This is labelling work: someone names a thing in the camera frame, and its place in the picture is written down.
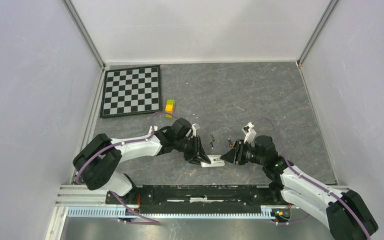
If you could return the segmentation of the white remote control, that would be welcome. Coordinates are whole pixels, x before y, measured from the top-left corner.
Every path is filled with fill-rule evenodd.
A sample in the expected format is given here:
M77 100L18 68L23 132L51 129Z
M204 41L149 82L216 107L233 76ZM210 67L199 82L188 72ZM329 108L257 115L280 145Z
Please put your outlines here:
M224 167L225 161L221 159L221 155L208 155L210 163L201 162L200 165L203 168L215 168L215 167Z

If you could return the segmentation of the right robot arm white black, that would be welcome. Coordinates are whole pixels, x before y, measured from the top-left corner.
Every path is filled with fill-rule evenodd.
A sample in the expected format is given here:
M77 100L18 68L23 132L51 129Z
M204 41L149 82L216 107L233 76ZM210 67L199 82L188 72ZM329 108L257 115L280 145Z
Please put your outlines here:
M329 187L304 173L278 153L270 136L257 136L253 145L238 140L220 158L235 165L261 165L271 180L269 199L275 204L287 202L299 207L327 227L335 240L369 240L379 230L356 191Z

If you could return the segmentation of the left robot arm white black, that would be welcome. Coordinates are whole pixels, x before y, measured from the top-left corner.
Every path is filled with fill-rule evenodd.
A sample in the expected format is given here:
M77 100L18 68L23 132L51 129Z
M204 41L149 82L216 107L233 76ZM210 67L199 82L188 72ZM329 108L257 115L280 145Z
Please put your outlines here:
M176 150L185 161L199 165L211 162L202 146L196 128L186 119L178 118L171 126L133 138L109 138L100 133L73 159L76 182L84 183L90 191L106 189L117 194L125 204L133 203L137 190L133 181L116 171L119 164L142 157L154 157Z

